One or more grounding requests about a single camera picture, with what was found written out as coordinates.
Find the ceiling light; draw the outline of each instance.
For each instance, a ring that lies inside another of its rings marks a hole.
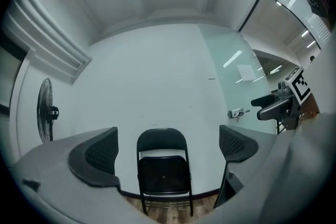
[[[260,77],[259,79],[262,79],[263,77],[264,77],[264,76]],[[259,80],[259,79],[256,79],[256,80],[254,80],[254,81],[252,81],[252,82],[255,82],[255,81]]]
[[[303,34],[302,34],[302,37],[304,37],[306,34],[308,34],[309,33],[309,31],[308,30],[306,30],[306,32],[304,32]]]
[[[282,67],[282,66],[278,66],[276,69],[273,69],[273,70],[270,72],[270,74],[274,73],[274,71],[278,70],[280,67]]]
[[[236,59],[240,54],[242,53],[241,50],[237,51],[235,55],[233,55],[225,64],[223,64],[223,67],[226,68],[234,59]]]
[[[307,46],[307,48],[309,48],[311,45],[313,45],[314,43],[315,43],[316,41],[314,40],[311,44],[309,44],[308,46]]]

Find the electric fan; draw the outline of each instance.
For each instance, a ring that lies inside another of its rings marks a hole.
[[[53,91],[49,79],[42,82],[37,100],[37,127],[43,143],[53,139],[53,122],[58,118],[58,108],[53,106]]]

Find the wooden floor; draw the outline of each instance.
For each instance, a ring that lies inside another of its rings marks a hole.
[[[161,224],[181,224],[194,222],[196,219],[214,210],[214,203],[217,195],[207,198],[193,200],[194,216],[190,216],[190,206],[175,208],[147,207],[148,216]],[[125,197],[137,210],[142,212],[141,200]]]

